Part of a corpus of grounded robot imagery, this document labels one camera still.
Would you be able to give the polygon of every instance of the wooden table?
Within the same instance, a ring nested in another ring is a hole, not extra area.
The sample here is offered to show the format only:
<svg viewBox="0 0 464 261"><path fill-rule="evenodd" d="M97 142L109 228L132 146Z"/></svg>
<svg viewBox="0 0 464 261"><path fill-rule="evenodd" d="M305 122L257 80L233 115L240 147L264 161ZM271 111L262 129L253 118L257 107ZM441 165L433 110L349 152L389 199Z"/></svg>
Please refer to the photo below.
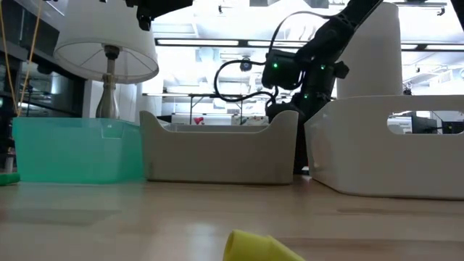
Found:
<svg viewBox="0 0 464 261"><path fill-rule="evenodd" d="M464 260L464 202L293 186L0 187L1 261L222 260L239 228L306 260Z"/></svg>

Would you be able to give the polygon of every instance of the table lamp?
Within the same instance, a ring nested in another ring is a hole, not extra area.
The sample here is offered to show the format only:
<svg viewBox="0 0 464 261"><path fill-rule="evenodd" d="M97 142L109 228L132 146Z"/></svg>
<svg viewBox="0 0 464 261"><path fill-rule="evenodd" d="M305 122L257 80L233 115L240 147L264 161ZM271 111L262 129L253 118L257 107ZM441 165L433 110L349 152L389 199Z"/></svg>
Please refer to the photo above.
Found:
<svg viewBox="0 0 464 261"><path fill-rule="evenodd" d="M124 1L68 1L54 58L82 78L104 82L96 117L119 118L116 83L144 82L160 71L153 34L138 27L136 9Z"/></svg>

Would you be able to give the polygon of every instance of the teal plastic bin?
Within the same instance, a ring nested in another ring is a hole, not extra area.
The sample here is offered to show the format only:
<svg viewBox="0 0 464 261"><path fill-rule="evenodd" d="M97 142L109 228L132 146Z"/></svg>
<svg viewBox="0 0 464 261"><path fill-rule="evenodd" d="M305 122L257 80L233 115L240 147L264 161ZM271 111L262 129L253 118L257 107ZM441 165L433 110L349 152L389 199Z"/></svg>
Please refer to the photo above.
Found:
<svg viewBox="0 0 464 261"><path fill-rule="evenodd" d="M139 127L121 120L19 117L13 121L24 182L108 184L144 179Z"/></svg>

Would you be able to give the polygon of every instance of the yellow plastic cup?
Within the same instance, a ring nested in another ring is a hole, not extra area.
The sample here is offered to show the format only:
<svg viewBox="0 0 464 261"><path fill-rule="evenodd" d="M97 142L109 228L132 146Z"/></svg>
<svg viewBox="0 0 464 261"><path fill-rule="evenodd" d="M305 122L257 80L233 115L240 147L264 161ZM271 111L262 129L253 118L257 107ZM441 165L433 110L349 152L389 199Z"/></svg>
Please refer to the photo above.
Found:
<svg viewBox="0 0 464 261"><path fill-rule="evenodd" d="M271 236L234 230L225 245L223 261L305 261Z"/></svg>

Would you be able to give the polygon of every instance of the lamp base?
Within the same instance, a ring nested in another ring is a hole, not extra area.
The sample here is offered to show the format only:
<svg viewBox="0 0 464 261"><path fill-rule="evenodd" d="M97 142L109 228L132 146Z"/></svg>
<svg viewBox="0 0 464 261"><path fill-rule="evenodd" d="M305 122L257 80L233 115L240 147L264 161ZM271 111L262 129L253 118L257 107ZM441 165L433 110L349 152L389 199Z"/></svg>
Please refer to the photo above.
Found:
<svg viewBox="0 0 464 261"><path fill-rule="evenodd" d="M119 120L119 107L117 105L116 96L116 83L113 75L105 75L103 77L103 94L96 108L96 117L110 118Z"/></svg>

